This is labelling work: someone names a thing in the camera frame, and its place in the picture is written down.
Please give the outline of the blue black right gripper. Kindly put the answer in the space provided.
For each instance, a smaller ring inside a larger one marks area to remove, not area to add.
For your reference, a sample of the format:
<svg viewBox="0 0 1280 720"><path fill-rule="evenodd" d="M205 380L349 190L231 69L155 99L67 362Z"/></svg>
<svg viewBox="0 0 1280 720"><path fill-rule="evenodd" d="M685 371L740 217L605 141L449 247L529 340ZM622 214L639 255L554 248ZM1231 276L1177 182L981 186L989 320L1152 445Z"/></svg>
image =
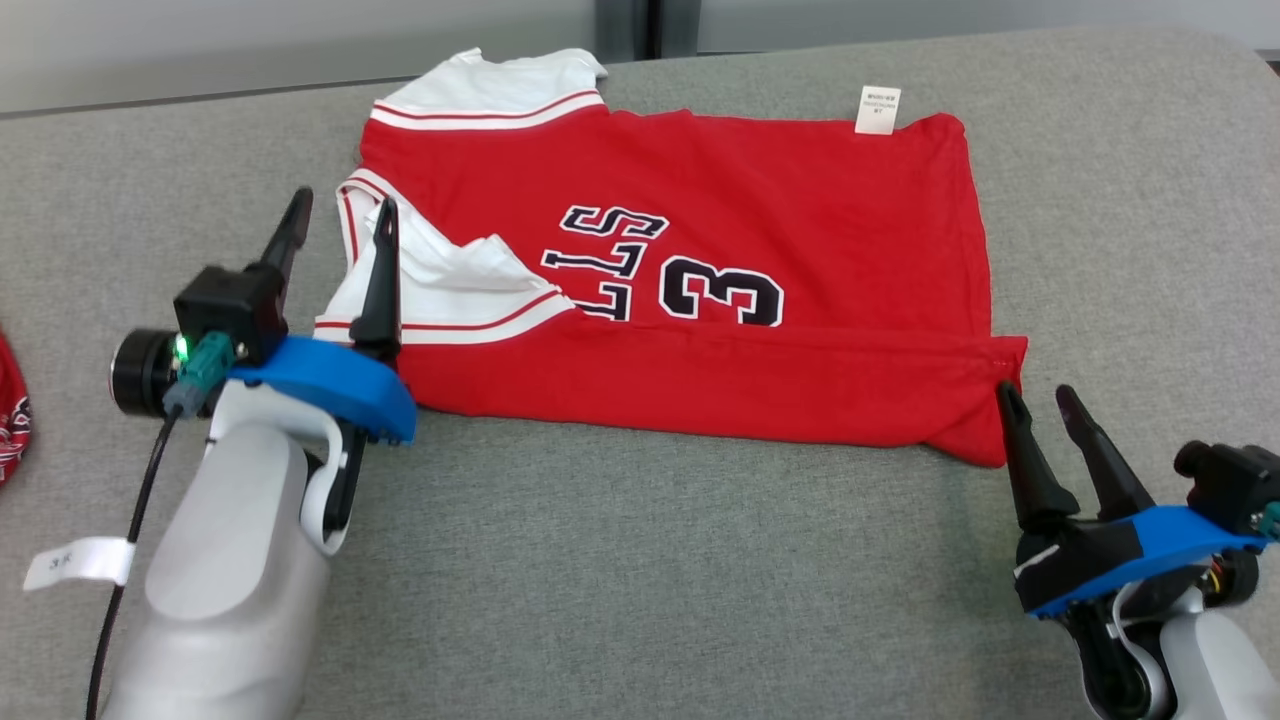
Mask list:
<svg viewBox="0 0 1280 720"><path fill-rule="evenodd" d="M1050 468L1019 388L1004 380L996 398L1018 525L1025 534L1052 536L1079 514L1078 500ZM1267 536L1224 530L1187 506L1155 506L1076 391L1059 386L1056 402L1094 487L1100 505L1096 518L1111 523L1078 528L1014 569L1024 614L1056 618L1071 603L1105 597L1212 553L1265 550L1271 544Z"/></svg>

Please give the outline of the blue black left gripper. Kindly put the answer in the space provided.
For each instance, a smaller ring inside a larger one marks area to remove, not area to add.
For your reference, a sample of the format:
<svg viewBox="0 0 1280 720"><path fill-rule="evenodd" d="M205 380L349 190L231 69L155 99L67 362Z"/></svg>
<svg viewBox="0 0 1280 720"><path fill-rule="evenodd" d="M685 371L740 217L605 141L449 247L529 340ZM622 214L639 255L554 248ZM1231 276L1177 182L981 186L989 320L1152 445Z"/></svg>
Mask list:
<svg viewBox="0 0 1280 720"><path fill-rule="evenodd" d="M296 255L308 236L312 208L314 190L298 187L265 250L244 268L266 278L279 306L285 304ZM351 501L346 486L358 479L364 442L415 441L413 398L397 373L381 364L397 363L401 352L399 250L398 206L387 197L374 223L362 311L349 325L355 351L289 336L265 365L236 366L228 377L230 429L259 424L326 441L328 456L306 480L300 506L300 524L311 541L344 539Z"/></svg>

